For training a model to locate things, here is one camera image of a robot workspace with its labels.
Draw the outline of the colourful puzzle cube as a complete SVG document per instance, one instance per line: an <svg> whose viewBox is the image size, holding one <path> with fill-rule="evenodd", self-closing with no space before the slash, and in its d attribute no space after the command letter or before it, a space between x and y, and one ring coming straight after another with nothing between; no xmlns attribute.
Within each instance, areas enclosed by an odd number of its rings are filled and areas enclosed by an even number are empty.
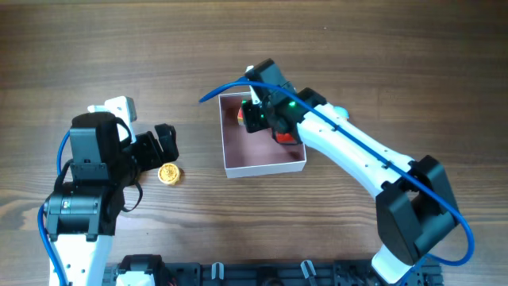
<svg viewBox="0 0 508 286"><path fill-rule="evenodd" d="M241 108L238 110L237 122L240 126L244 125L244 114L243 114L243 110Z"/></svg>

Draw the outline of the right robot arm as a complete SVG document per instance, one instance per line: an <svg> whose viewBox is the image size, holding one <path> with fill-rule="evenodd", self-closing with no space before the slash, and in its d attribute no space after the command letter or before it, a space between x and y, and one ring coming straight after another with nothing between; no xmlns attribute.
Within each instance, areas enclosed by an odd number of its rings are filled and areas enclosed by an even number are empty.
<svg viewBox="0 0 508 286"><path fill-rule="evenodd" d="M251 99L241 107L248 133L270 129L281 145L304 144L317 150L375 200L383 245L371 266L385 282L401 281L458 225L450 211L411 183L416 179L451 207L457 206L445 169L435 158L414 160L381 145L316 91L296 91L271 59L247 67L244 77L254 82Z"/></svg>

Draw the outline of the red toy truck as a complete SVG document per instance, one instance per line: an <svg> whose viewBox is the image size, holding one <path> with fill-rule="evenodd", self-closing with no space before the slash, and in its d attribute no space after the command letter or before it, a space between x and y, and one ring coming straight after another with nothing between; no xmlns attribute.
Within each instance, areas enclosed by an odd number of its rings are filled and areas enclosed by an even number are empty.
<svg viewBox="0 0 508 286"><path fill-rule="evenodd" d="M298 142L291 136L290 133L275 132L274 139L281 145L297 145Z"/></svg>

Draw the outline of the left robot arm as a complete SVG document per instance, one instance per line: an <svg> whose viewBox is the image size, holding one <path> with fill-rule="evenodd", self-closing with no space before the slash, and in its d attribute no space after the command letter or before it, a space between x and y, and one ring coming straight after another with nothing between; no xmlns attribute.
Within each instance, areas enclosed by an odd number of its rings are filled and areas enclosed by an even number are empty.
<svg viewBox="0 0 508 286"><path fill-rule="evenodd" d="M125 188L138 187L142 172L179 156L173 126L159 124L153 132L121 139L118 130L127 127L110 112L72 120L72 158L58 173L37 218L51 261L51 285L102 284L117 217L127 210Z"/></svg>

